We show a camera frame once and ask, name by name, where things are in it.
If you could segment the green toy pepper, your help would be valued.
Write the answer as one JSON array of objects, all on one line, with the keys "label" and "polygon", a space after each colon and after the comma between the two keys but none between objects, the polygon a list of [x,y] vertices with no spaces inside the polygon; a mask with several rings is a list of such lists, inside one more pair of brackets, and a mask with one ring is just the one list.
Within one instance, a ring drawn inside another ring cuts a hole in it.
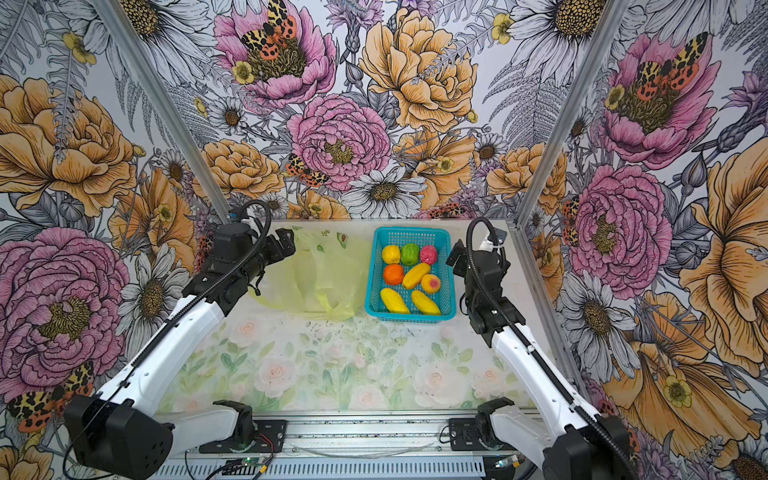
[{"label": "green toy pepper", "polygon": [[405,266],[414,266],[420,261],[420,246],[415,243],[408,243],[400,249],[400,262]]}]

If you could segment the orange toy fruit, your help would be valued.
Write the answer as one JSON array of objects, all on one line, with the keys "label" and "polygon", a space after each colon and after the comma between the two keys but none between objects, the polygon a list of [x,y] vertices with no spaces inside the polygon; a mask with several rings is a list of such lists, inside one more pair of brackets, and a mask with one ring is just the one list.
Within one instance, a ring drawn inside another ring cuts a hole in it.
[{"label": "orange toy fruit", "polygon": [[386,285],[401,285],[405,277],[404,267],[400,264],[388,264],[382,273],[382,279]]}]

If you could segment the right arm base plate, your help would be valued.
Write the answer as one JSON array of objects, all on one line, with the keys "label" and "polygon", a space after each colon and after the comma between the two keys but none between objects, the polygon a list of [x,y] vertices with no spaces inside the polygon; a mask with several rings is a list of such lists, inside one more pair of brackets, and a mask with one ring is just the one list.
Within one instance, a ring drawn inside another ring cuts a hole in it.
[{"label": "right arm base plate", "polygon": [[454,417],[448,420],[448,444],[455,452],[512,451],[513,447],[498,440],[486,440],[481,436],[474,418]]}]

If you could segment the teal plastic mesh basket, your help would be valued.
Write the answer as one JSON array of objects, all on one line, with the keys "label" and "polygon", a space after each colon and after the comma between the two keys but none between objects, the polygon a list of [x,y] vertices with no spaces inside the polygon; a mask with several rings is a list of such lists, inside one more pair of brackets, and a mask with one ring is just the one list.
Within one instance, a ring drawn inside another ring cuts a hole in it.
[{"label": "teal plastic mesh basket", "polygon": [[457,313],[451,237],[444,229],[374,231],[365,310],[382,321],[438,323]]}]

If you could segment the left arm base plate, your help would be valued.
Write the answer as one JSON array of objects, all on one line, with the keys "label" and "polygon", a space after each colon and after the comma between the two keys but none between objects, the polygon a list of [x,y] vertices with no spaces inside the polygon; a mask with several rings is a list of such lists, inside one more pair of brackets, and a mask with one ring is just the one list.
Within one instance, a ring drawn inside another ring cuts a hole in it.
[{"label": "left arm base plate", "polygon": [[201,454],[268,454],[281,453],[286,438],[286,420],[256,419],[245,437],[231,437],[226,440],[201,445]]}]

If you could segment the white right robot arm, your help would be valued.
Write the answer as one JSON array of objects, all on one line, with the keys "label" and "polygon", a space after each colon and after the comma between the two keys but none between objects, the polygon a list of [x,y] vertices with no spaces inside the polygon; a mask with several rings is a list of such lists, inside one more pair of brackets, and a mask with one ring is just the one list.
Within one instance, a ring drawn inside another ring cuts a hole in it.
[{"label": "white right robot arm", "polygon": [[527,418],[507,398],[487,401],[476,415],[482,441],[515,448],[546,479],[637,478],[622,421],[602,415],[576,390],[504,297],[501,281],[509,263],[501,247],[487,243],[472,250],[457,241],[447,263],[464,281],[462,304],[473,331],[523,382],[541,416]]}]

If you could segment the yellow-green plastic bag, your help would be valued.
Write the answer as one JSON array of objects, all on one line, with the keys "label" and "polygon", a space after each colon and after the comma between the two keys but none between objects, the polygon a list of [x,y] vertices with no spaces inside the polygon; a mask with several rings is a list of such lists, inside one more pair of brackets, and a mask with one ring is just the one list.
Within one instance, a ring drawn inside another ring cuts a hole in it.
[{"label": "yellow-green plastic bag", "polygon": [[362,311],[371,240],[333,229],[290,229],[296,252],[266,269],[255,300],[311,320],[343,321]]}]

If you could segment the aluminium frame corner post left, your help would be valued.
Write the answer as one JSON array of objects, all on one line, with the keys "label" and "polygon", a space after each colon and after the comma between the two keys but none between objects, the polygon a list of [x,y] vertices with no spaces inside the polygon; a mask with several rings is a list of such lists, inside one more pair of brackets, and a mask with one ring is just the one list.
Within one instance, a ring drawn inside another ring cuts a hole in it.
[{"label": "aluminium frame corner post left", "polygon": [[124,54],[125,62],[137,75],[138,83],[176,141],[179,151],[184,155],[217,216],[223,224],[229,223],[229,203],[218,187],[200,149],[165,88],[161,76],[153,66],[151,55],[142,46],[120,2],[96,1],[94,9],[112,35],[115,45]]}]

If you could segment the yellow toy banana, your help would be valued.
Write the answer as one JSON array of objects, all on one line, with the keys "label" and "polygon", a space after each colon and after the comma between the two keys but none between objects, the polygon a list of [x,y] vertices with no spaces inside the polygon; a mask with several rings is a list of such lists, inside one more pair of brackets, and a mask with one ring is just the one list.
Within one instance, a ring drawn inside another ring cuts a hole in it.
[{"label": "yellow toy banana", "polygon": [[402,286],[407,290],[414,289],[420,284],[424,275],[431,273],[431,266],[425,263],[419,263],[408,270],[402,281]]}]

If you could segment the yellow toy pepper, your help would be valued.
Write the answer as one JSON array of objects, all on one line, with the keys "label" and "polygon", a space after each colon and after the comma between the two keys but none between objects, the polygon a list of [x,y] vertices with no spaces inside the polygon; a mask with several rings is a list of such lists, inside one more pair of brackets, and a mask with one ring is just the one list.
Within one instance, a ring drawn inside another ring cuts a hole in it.
[{"label": "yellow toy pepper", "polygon": [[387,245],[381,252],[382,261],[387,265],[399,264],[401,261],[401,250],[397,245]]}]

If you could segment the yellow toy lemon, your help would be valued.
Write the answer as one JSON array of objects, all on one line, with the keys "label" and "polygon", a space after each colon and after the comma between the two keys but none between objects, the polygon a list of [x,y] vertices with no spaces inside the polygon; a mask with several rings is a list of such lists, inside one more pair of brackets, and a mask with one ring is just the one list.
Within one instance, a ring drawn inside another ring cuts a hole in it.
[{"label": "yellow toy lemon", "polygon": [[391,288],[383,288],[380,291],[380,299],[389,313],[407,315],[410,310],[402,296]]}]

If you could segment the aluminium frame corner post right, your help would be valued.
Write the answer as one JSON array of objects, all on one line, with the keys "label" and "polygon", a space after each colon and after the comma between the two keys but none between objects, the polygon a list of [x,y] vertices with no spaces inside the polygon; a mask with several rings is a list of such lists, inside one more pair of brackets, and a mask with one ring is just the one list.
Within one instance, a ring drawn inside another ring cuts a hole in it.
[{"label": "aluminium frame corner post right", "polygon": [[578,115],[580,105],[593,85],[602,62],[610,52],[611,44],[620,29],[629,5],[630,2],[624,0],[608,1],[606,3],[602,18],[586,51],[584,61],[574,75],[572,87],[565,103],[560,109],[554,129],[546,142],[539,167],[534,173],[531,184],[514,217],[514,226],[519,230],[525,226],[532,214],[533,208],[537,205],[538,199],[546,186],[547,178],[555,168],[563,143]]}]

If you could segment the red toy strawberry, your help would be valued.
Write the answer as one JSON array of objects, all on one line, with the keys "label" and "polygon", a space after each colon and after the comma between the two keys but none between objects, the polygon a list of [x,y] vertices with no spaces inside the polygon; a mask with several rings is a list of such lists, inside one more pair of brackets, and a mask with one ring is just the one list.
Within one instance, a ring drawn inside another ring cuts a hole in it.
[{"label": "red toy strawberry", "polygon": [[425,245],[420,249],[419,260],[421,263],[434,265],[438,262],[439,252],[434,245]]}]

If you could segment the yellow pink toy peach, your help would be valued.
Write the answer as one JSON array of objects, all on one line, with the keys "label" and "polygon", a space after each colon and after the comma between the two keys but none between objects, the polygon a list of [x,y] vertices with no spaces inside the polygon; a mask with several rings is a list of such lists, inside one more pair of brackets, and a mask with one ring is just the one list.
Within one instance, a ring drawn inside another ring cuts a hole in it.
[{"label": "yellow pink toy peach", "polygon": [[420,285],[425,293],[433,295],[440,291],[442,282],[437,275],[426,274],[422,277]]}]

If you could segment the aluminium frame corner post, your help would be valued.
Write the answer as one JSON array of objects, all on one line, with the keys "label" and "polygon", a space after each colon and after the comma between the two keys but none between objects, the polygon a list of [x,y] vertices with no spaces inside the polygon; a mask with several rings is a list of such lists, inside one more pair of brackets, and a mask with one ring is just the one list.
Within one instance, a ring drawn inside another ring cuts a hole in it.
[{"label": "aluminium frame corner post", "polygon": [[179,151],[184,155],[217,216],[223,224],[229,223],[229,203],[218,187],[200,149],[165,88],[161,76],[153,66],[151,55],[142,46],[120,2],[96,1],[94,9],[112,35],[115,45],[124,54],[125,62],[137,75],[138,83],[176,141]]},{"label": "aluminium frame corner post", "polygon": [[602,18],[586,51],[584,61],[574,75],[572,87],[565,103],[560,109],[554,129],[546,142],[539,167],[534,173],[531,184],[514,217],[514,226],[519,230],[525,226],[532,214],[533,208],[537,205],[538,199],[546,186],[547,178],[555,168],[563,143],[578,115],[580,105],[593,85],[602,62],[610,52],[611,44],[620,29],[629,5],[630,2],[624,0],[608,1],[606,3]]}]

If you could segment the aluminium front rail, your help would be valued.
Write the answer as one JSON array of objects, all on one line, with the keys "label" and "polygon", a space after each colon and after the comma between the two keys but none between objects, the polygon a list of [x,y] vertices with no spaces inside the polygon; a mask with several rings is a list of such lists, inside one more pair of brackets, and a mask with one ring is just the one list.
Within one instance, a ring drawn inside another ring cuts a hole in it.
[{"label": "aluminium front rail", "polygon": [[571,430],[586,424],[578,416],[563,418],[557,426],[547,423],[539,414],[516,406],[501,406],[492,413],[470,410],[430,410],[420,412],[351,412],[303,414],[278,412],[273,415],[255,415],[246,426],[245,433],[236,434],[229,426],[229,418],[237,414],[229,410],[195,412],[189,415],[161,415],[158,421],[172,424],[173,443],[170,457],[201,445],[242,438],[253,427],[256,419],[286,420],[288,422],[283,451],[305,452],[309,455],[350,455],[356,451],[371,455],[377,448],[390,454],[399,448],[403,453],[432,451],[448,444],[448,420],[450,418],[474,418],[481,436],[486,440],[498,440],[520,450],[525,456],[541,462],[543,451],[555,440]]}]

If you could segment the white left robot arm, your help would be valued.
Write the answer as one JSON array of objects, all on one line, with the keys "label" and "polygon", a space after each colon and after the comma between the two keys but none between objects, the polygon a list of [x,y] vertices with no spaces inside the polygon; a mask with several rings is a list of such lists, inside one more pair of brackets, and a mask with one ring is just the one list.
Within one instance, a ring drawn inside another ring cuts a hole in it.
[{"label": "white left robot arm", "polygon": [[193,413],[161,415],[170,382],[197,346],[263,277],[296,251],[294,233],[246,223],[218,227],[201,272],[184,288],[169,319],[139,353],[91,396],[76,395],[64,411],[70,440],[64,455],[112,475],[148,479],[170,456],[214,442],[249,446],[251,407],[217,400]]}]

